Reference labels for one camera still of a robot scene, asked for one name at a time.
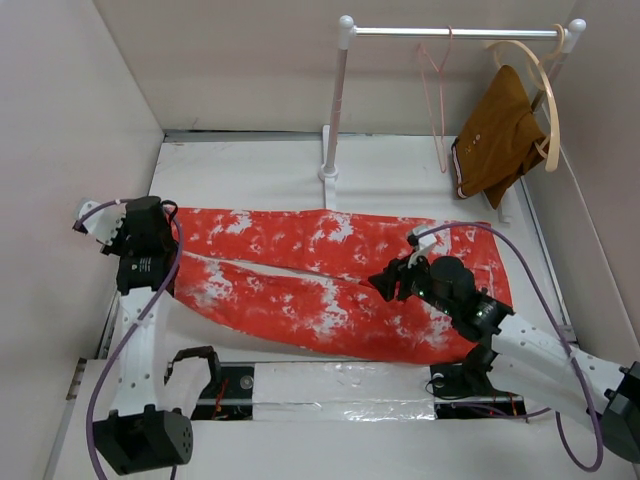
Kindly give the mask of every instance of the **red cloth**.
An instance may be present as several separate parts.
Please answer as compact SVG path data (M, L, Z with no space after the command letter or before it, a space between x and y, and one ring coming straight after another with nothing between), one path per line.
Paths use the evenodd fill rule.
M433 364L462 360L473 345L417 298L384 302L366 278L411 249L407 233L429 219L325 210L255 212L180 209L186 253L176 298L205 317L268 340L369 360ZM493 237L462 228L438 234L478 287L511 304ZM246 260L334 278L263 275L209 257Z

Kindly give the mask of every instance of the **purple cable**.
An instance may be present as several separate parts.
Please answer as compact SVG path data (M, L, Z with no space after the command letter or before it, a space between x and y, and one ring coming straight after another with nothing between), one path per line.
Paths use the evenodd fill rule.
M539 417L540 415L544 415L545 413L551 411L550 408L543 408L542 410L538 410L537 412L533 412L533 413L525 413L522 415L507 415L506 413L504 413L502 410L498 408L492 407L490 405L484 405L482 403L473 403L473 402L454 402L451 404L451 407L452 408L456 408L456 407L468 408L470 410L474 410L476 413L481 413L482 415L484 415L485 412L478 412L478 410L487 410L489 412L493 412L500 415L500 417L490 417L490 418L505 418L507 420L528 420L530 418Z
M484 225L482 223L475 223L475 222L452 222L452 223L447 223L445 225L441 225L439 227L431 228L431 229L429 229L429 230L427 230L425 232L422 232L421 234L418 235L418 238L425 237L425 236L430 235L432 233L437 233L437 232L439 232L441 230L448 230L448 229L457 228L457 227L475 227L475 228L479 228L481 230L486 230L487 232L492 233L496 237L500 238L504 243L506 243L509 246L509 248L511 248L513 253L515 253L516 257L518 257L518 260L520 260L520 263L522 264L522 267L524 268L524 271L527 274L527 277L529 278L529 281L531 282L531 286L533 287L534 291L536 292L536 295L538 296L538 299L540 300L540 303L542 304L542 307L544 308L544 311L547 314L547 317L549 317L549 321L551 322L551 325L553 326L553 329L556 331L556 334L558 335L558 339L560 340L560 343L562 344L562 348L564 348L564 351L566 352L567 357L569 357L571 359L571 366L573 367L573 369L574 369L574 371L576 373L576 377L578 377L578 381L580 382L580 387L582 388L582 391L584 393L584 398L587 401L587 408L588 408L588 411L589 411L589 417L591 418L591 423L593 425L593 431L594 431L595 436L596 436L596 460L595 460L595 462L591 466L586 466L576 458L576 456L574 455L573 451L571 451L571 447L569 447L569 444L567 443L567 439L566 439L566 436L564 434L564 430L562 428L562 422L560 420L560 414L558 412L556 412L556 423L558 424L558 433L560 435L560 441L562 442L562 446L567 451L567 454L569 455L571 460L578 467L580 467L585 472L590 472L591 473L591 472L597 471L600 468L600 466L602 465L602 460L604 459L604 444L603 444L603 441L602 441L602 431L600 430L600 424L598 423L598 417L596 415L596 408L595 408L595 405L593 403L593 397L591 396L591 392L589 391L589 387L587 385L587 380L585 379L584 374L582 373L582 370L580 369L580 365L578 364L578 361L575 358L571 357L571 353L572 353L571 352L571 345L569 345L569 342L567 341L567 339L564 338L564 334L562 333L562 330L560 330L560 326L558 325L558 322L554 318L553 312L551 312L551 309L549 308L549 305L547 304L546 300L544 299L544 296L542 295L542 292L540 291L540 287L538 286L538 283L536 282L535 278L533 277L533 273L531 273L531 269L529 268L529 265L527 264L527 261L524 259L524 257L522 256L522 253L520 253L518 248L513 244L513 242L511 240L509 240L507 237L505 237L502 233L498 232L497 230L491 228L488 225Z
M125 203L126 201L128 200L120 200L120 203ZM78 220L78 222L82 221L82 223L84 223L86 219L89 218L94 213L99 212L100 210L110 207L112 205L116 205L117 203L118 203L117 200L112 200L111 202L103 203L102 205L94 208L89 213L84 215L80 220ZM149 313L149 310L151 310L153 306L156 304L156 302L162 295L162 292L164 292L167 289L167 287L169 286L169 283L171 283L171 280L173 279L176 272L178 271L178 265L180 264L180 258L182 257L182 249L184 247L184 242L182 238L182 226L180 225L180 222L175 217L172 219L172 221L173 221L173 224L176 226L176 230L178 231L178 251L176 253L176 258L173 261L173 264L171 265L171 269L169 270L169 273L167 274L165 279L162 281L160 288L158 288L158 291L153 295L153 297L151 297L151 300L149 300L149 303L147 303L147 306L144 307L142 312L140 312L140 315L138 315L138 320L142 320L144 317L147 316L147 313ZM111 357L109 357L109 359L107 360L107 363L104 366L104 369L102 370L102 372L100 373L100 377L98 377L98 381L96 382L95 387L93 388L93 392L91 392L91 398L89 399L89 405L87 406L87 414L85 417L85 434L87 437L87 448L89 450L89 458L91 459L91 465L93 465L93 470L96 476L98 477L98 480L107 480L107 476L105 475L104 470L102 470L102 465L100 465L100 459L98 458L98 450L96 449L95 438L93 437L93 413L96 408L98 395L100 394L100 390L102 389L102 386L104 385L104 382L107 379L107 376L109 375L109 371L111 370L113 365L116 363L116 360L118 359L118 356L122 352L122 349L124 348L124 346L127 344L131 336L137 330L138 325L139 325L138 323L134 323L133 325L131 325L127 333L124 335L124 337L122 337L122 340L120 341L118 346L115 348L115 350L111 354ZM171 475L172 475L171 478L175 478L175 467L171 471Z

